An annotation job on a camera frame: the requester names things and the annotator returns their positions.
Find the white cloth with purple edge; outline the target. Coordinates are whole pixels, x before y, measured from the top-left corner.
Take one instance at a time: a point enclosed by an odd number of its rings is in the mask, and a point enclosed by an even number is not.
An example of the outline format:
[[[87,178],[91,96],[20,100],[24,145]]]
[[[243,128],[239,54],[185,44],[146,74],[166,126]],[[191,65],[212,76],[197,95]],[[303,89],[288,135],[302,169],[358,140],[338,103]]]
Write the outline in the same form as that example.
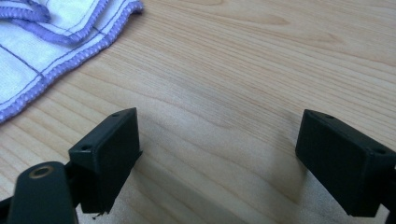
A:
[[[0,124],[109,47],[142,0],[0,0]]]

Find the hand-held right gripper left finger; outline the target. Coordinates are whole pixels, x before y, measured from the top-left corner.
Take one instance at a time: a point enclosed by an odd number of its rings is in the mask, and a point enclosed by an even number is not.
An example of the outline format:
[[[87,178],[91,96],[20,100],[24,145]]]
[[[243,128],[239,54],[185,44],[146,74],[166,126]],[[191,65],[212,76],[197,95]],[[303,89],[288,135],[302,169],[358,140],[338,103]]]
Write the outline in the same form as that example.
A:
[[[108,213],[142,155],[137,110],[115,112],[69,149],[73,203],[84,213]]]

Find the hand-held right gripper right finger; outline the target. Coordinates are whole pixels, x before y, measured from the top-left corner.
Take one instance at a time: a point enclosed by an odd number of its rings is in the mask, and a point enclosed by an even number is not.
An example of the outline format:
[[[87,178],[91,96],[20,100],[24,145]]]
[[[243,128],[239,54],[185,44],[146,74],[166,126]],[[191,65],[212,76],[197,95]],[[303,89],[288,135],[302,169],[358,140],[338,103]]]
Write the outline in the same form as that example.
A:
[[[396,152],[333,116],[306,109],[296,156],[353,217],[396,217]]]

